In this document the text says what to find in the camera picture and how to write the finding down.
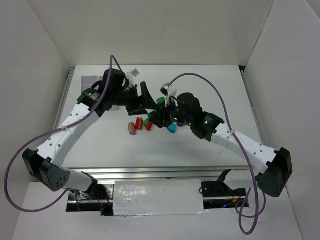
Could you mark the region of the green red rounded lego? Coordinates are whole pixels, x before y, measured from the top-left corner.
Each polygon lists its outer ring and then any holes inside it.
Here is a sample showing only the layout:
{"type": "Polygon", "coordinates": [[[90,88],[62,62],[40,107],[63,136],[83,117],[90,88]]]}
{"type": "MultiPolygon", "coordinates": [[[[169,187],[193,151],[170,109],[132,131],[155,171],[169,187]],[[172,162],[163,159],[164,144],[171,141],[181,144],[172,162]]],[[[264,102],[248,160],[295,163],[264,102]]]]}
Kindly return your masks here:
{"type": "Polygon", "coordinates": [[[144,122],[143,122],[143,126],[145,127],[145,129],[147,131],[150,131],[152,126],[153,126],[153,123],[150,122],[149,118],[147,118],[144,122]]]}

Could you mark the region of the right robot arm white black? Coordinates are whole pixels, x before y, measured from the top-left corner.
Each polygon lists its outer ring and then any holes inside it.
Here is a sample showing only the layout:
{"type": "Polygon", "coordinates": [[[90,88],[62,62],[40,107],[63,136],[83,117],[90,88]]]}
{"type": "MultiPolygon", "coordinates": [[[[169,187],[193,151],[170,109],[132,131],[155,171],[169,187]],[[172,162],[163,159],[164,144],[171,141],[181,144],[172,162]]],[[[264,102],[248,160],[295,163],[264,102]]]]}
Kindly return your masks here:
{"type": "Polygon", "coordinates": [[[249,159],[258,175],[257,186],[266,195],[278,198],[293,173],[291,153],[263,145],[246,135],[231,129],[222,118],[203,111],[200,101],[192,93],[176,95],[176,89],[168,83],[160,89],[165,101],[158,104],[150,121],[159,128],[172,123],[190,127],[201,140],[217,144],[237,156],[249,159]]]}

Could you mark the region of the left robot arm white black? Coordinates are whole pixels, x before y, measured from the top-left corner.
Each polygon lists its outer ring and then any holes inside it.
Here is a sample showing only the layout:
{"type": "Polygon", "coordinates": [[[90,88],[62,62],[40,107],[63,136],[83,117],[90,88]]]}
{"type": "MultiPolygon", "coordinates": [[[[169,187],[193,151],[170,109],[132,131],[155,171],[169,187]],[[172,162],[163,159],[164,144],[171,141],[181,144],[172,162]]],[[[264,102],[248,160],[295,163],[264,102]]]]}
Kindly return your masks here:
{"type": "Polygon", "coordinates": [[[125,107],[130,116],[155,109],[145,82],[140,83],[141,95],[138,94],[134,83],[138,75],[136,69],[128,73],[107,69],[101,80],[81,93],[69,116],[43,144],[22,153],[29,173],[53,192],[62,188],[86,193],[95,190],[97,180],[87,173],[64,168],[65,158],[82,135],[113,107],[125,107]]]}

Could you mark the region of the red brown lego brick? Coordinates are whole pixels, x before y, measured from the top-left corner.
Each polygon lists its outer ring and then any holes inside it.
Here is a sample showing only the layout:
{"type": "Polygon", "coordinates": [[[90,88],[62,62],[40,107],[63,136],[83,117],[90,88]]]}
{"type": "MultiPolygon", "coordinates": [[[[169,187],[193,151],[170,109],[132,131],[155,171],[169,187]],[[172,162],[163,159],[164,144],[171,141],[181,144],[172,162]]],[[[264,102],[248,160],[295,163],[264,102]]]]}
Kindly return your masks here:
{"type": "Polygon", "coordinates": [[[142,117],[138,117],[135,122],[135,129],[141,130],[143,128],[144,119],[142,117]]]}

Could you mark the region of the green square lego brick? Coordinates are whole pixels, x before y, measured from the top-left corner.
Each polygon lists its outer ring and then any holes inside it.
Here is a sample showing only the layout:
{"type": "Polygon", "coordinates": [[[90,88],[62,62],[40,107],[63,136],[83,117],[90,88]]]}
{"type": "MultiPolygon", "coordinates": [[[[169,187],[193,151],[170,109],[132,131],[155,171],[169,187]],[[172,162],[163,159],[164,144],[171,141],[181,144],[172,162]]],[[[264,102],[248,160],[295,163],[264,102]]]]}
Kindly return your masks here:
{"type": "Polygon", "coordinates": [[[157,102],[158,104],[165,103],[165,102],[166,102],[166,98],[165,98],[165,97],[160,97],[160,98],[158,98],[158,99],[156,100],[156,102],[157,102]]]}

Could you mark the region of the white divided container right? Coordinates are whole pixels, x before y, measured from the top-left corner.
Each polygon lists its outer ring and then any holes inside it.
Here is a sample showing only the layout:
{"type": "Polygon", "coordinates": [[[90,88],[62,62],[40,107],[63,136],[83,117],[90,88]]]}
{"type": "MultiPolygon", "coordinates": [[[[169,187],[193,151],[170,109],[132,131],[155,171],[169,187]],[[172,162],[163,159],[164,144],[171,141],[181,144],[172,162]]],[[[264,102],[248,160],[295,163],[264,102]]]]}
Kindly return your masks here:
{"type": "Polygon", "coordinates": [[[118,111],[119,110],[119,106],[113,106],[110,111],[118,111]]]}

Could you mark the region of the teal rounded lego brick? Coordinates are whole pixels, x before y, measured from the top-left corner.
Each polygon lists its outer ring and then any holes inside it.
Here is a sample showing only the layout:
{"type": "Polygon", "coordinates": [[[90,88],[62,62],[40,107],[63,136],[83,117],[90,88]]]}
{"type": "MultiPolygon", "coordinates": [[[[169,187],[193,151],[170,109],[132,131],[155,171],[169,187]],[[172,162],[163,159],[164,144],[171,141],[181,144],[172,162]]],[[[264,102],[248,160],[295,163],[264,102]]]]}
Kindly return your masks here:
{"type": "Polygon", "coordinates": [[[176,124],[172,123],[170,126],[167,127],[167,130],[172,134],[175,133],[177,131],[176,124]]]}

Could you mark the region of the purple top brown lego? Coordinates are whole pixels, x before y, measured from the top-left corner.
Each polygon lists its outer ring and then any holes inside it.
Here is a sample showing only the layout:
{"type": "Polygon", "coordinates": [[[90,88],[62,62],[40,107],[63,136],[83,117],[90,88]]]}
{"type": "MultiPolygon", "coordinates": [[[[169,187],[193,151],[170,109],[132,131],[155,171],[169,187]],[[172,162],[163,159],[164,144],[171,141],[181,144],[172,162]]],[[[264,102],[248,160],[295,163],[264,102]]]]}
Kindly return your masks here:
{"type": "Polygon", "coordinates": [[[128,124],[128,132],[132,136],[136,135],[136,127],[135,127],[135,124],[133,122],[130,122],[128,124]]]}

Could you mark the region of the side aluminium rail right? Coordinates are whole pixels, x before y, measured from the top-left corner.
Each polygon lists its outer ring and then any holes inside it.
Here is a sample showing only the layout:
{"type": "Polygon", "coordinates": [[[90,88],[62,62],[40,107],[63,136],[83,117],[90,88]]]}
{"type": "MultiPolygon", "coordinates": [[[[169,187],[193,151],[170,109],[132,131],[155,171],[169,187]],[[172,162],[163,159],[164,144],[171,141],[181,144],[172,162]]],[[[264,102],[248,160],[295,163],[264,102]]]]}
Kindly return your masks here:
{"type": "Polygon", "coordinates": [[[241,77],[242,77],[242,80],[243,80],[243,84],[244,84],[244,87],[245,87],[245,90],[246,90],[246,94],[247,94],[248,99],[249,99],[251,111],[253,113],[253,117],[254,117],[255,124],[256,124],[258,133],[259,133],[260,140],[261,140],[261,142],[263,144],[265,144],[266,143],[266,139],[265,139],[265,136],[263,134],[260,121],[258,119],[258,115],[257,115],[256,108],[254,106],[254,101],[253,101],[253,98],[252,98],[252,94],[251,94],[251,91],[250,91],[250,88],[249,88],[249,85],[248,85],[248,81],[247,81],[247,78],[246,78],[246,75],[245,75],[246,66],[239,65],[238,68],[239,68],[239,71],[240,71],[240,74],[241,74],[241,77]]]}

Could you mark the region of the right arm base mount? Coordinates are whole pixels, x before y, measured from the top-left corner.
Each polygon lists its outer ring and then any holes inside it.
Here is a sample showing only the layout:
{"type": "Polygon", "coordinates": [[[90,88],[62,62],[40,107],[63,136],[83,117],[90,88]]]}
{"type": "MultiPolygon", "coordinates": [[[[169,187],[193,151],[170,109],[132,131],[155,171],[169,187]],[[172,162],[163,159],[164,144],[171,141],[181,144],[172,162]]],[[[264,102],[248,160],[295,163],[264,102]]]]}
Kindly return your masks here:
{"type": "Polygon", "coordinates": [[[210,209],[234,209],[247,196],[244,188],[230,189],[223,182],[202,181],[199,193],[203,197],[203,207],[210,209]]]}

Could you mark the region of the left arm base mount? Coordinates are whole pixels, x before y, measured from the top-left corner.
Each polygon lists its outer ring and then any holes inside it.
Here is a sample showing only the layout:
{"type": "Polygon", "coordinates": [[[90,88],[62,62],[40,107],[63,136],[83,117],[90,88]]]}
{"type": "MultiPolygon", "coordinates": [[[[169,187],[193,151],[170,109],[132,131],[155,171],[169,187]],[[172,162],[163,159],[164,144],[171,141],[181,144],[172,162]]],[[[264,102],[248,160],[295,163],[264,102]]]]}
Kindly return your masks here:
{"type": "Polygon", "coordinates": [[[79,190],[70,190],[67,199],[67,213],[95,212],[101,216],[114,216],[114,184],[99,184],[97,191],[87,194],[79,190]]]}

